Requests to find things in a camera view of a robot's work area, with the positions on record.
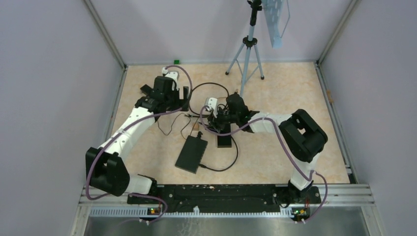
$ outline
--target robotic arm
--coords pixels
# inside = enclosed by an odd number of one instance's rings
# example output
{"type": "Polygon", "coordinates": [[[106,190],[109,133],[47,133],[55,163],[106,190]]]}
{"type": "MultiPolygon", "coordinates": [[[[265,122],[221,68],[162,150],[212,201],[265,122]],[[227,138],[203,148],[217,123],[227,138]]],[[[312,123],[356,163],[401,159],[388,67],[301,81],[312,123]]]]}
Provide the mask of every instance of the robotic arm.
{"type": "Polygon", "coordinates": [[[99,148],[91,147],[87,151],[86,171],[88,176],[94,159],[100,150],[107,146],[92,171],[90,186],[115,196],[120,196],[126,191],[140,194],[149,193],[152,179],[141,175],[130,175],[124,161],[138,139],[159,117],[148,118],[134,125],[132,123],[153,114],[173,111],[181,107],[183,111],[188,111],[188,107],[185,106],[188,102],[188,87],[183,87],[183,99],[180,99],[178,72],[168,72],[163,69],[162,73],[164,76],[155,78],[153,88],[148,85],[141,88],[145,96],[136,102],[129,117],[119,130],[99,148]]]}
{"type": "MultiPolygon", "coordinates": [[[[218,132],[225,125],[235,123],[242,127],[248,123],[243,131],[250,133],[275,133],[273,124],[269,120],[259,120],[260,118],[272,119],[295,157],[295,163],[305,176],[309,176],[314,170],[320,152],[324,144],[328,141],[325,132],[318,126],[313,118],[302,109],[298,109],[292,115],[270,115],[259,111],[250,111],[243,99],[234,93],[226,98],[226,106],[217,105],[216,98],[206,100],[206,110],[211,112],[208,117],[208,124],[211,129],[218,132]]],[[[302,194],[312,185],[312,180],[306,180],[299,170],[294,169],[292,177],[288,183],[290,195],[293,199],[302,199],[302,194]]]]}

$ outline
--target tripod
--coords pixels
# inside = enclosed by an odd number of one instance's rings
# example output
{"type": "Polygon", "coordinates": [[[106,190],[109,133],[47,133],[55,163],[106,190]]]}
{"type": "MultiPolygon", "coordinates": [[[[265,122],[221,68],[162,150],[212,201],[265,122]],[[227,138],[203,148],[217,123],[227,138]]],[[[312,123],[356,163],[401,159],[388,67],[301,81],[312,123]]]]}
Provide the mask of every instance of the tripod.
{"type": "Polygon", "coordinates": [[[233,58],[232,63],[229,66],[229,69],[227,69],[226,71],[226,75],[228,75],[230,73],[230,70],[232,69],[233,65],[235,64],[235,61],[238,63],[238,67],[240,70],[240,73],[242,75],[242,82],[240,85],[240,96],[243,97],[243,87],[245,86],[246,82],[250,79],[250,77],[252,77],[252,75],[255,73],[255,71],[259,68],[259,71],[261,73],[261,80],[263,80],[264,77],[264,72],[262,71],[262,65],[261,65],[261,60],[259,59],[259,52],[258,52],[258,46],[256,45],[258,43],[258,40],[256,38],[253,37],[253,31],[255,30],[255,25],[256,25],[256,15],[258,14],[258,11],[262,11],[262,1],[261,0],[253,0],[252,1],[247,1],[250,5],[250,7],[252,8],[252,14],[250,17],[250,27],[249,27],[249,35],[245,38],[243,38],[243,42],[242,45],[240,46],[238,53],[236,53],[235,58],[233,58]],[[240,67],[239,61],[238,61],[238,56],[239,54],[242,52],[243,47],[246,46],[246,54],[245,54],[245,66],[243,67],[243,72],[242,69],[240,67]],[[249,56],[250,56],[250,49],[252,48],[252,46],[255,47],[255,53],[256,53],[256,59],[258,60],[258,66],[253,70],[252,74],[246,78],[247,76],[247,70],[248,70],[248,65],[249,65],[249,56]]]}

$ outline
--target gray wall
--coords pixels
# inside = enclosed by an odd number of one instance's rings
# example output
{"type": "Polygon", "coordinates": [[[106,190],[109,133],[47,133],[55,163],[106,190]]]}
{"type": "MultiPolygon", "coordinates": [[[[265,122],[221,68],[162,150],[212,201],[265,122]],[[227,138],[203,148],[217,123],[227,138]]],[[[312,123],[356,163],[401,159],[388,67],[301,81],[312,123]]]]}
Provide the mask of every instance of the gray wall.
{"type": "MultiPolygon", "coordinates": [[[[280,49],[272,49],[264,13],[258,13],[255,37],[264,61],[318,59],[350,3],[289,1],[291,20],[280,49]]],[[[249,31],[246,0],[92,2],[128,64],[229,62],[249,31]]]]}
{"type": "Polygon", "coordinates": [[[389,235],[415,235],[417,1],[362,1],[323,65],[357,176],[389,235]]]}
{"type": "Polygon", "coordinates": [[[0,235],[67,235],[121,69],[81,0],[0,12],[0,235]]]}

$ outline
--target beige work surface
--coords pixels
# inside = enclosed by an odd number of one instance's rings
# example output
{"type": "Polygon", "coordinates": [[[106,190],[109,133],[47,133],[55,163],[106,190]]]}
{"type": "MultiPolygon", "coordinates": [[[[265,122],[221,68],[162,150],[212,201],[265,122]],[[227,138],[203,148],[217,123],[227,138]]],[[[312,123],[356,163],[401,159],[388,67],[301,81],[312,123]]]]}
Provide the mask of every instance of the beige work surface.
{"type": "MultiPolygon", "coordinates": [[[[240,89],[241,75],[237,65],[228,76],[228,64],[181,65],[191,76],[193,86],[204,82],[216,82],[225,86],[230,93],[240,89]]],[[[250,64],[249,72],[256,64],[250,64]]],[[[317,172],[323,174],[329,183],[348,183],[345,164],[337,143],[336,135],[323,98],[323,93],[312,62],[303,63],[263,63],[265,80],[259,72],[247,82],[243,99],[250,110],[270,114],[291,114],[298,108],[305,109],[328,135],[328,142],[318,160],[317,172]]],[[[153,86],[154,78],[161,75],[161,65],[130,66],[121,94],[113,132],[127,119],[136,101],[143,96],[140,87],[153,86]]],[[[180,72],[179,83],[189,86],[184,73],[180,72]]],[[[204,85],[193,93],[190,105],[199,112],[207,97],[225,97],[224,89],[214,85],[204,85]]],[[[177,114],[159,119],[160,127],[166,133],[177,114]]],[[[184,129],[185,137],[190,133],[196,118],[184,129]]],[[[130,153],[126,166],[132,174],[142,174],[155,178],[161,184],[257,184],[287,183],[293,167],[280,146],[275,134],[251,134],[238,132],[234,138],[238,144],[239,157],[236,164],[227,171],[213,172],[199,168],[196,174],[175,167],[175,162],[185,142],[180,130],[188,123],[188,118],[179,116],[172,133],[164,136],[157,124],[151,126],[139,139],[130,153]]],[[[229,166],[235,158],[236,149],[217,148],[216,137],[204,131],[203,139],[208,141],[202,164],[214,169],[229,166]]],[[[315,176],[316,183],[323,181],[315,176]]]]}

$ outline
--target tripod head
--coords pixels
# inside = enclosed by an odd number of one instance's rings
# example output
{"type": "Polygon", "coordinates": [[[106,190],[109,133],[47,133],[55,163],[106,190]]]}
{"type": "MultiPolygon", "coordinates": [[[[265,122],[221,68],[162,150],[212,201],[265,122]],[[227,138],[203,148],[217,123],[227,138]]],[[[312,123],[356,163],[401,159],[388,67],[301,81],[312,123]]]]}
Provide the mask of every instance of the tripod head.
{"type": "Polygon", "coordinates": [[[247,1],[250,7],[252,8],[252,15],[250,16],[250,25],[255,26],[256,25],[256,15],[258,14],[258,11],[262,11],[262,1],[261,0],[253,0],[253,1],[247,1]]]}

